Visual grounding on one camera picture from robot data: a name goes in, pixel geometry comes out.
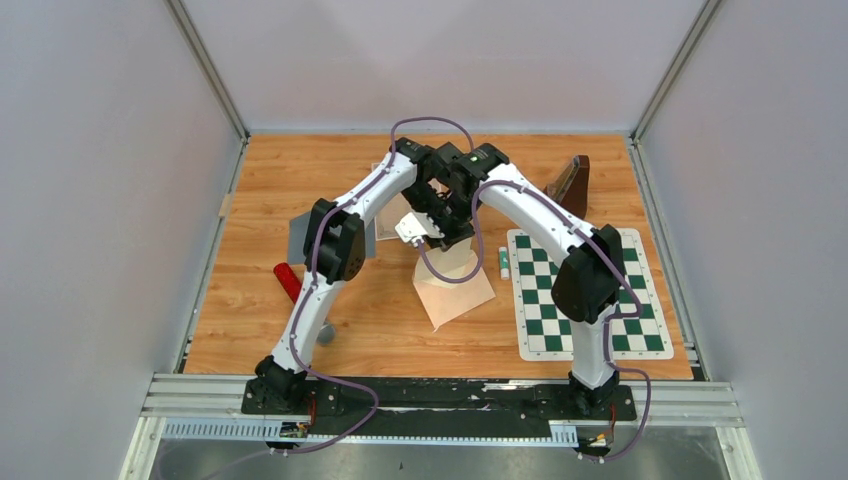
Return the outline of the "cream pink envelope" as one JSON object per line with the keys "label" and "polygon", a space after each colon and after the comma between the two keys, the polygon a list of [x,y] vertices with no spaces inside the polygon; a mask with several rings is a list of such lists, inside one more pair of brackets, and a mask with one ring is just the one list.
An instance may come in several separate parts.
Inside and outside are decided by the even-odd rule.
{"label": "cream pink envelope", "polygon": [[418,264],[413,287],[433,326],[433,331],[495,298],[494,289],[483,271],[461,284],[438,280],[424,264]]}

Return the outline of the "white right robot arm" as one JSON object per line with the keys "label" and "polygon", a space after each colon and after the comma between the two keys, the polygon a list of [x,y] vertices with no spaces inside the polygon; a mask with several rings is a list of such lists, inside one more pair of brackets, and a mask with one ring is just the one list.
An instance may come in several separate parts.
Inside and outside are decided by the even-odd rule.
{"label": "white right robot arm", "polygon": [[571,323],[574,354],[571,403],[596,417],[611,403],[623,368],[612,359],[611,324],[638,318],[643,307],[622,311],[620,293],[635,293],[625,277],[620,233],[596,228],[530,184],[506,155],[486,143],[463,153],[452,143],[435,150],[435,177],[448,193],[432,219],[443,233],[433,246],[447,248],[481,233],[478,210],[490,206],[529,234],[557,262],[552,284],[556,308]]}

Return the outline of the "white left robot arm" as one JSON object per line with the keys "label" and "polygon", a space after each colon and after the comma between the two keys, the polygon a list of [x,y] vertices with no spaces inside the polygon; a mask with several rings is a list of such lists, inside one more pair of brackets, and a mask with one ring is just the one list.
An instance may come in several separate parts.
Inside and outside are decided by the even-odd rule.
{"label": "white left robot arm", "polygon": [[311,365],[320,330],[340,290],[366,259],[365,228],[401,191],[414,185],[432,147],[406,137],[349,192],[313,205],[304,241],[303,286],[283,336],[256,367],[248,385],[254,395],[267,394],[283,413],[298,411],[306,400],[303,381]]}

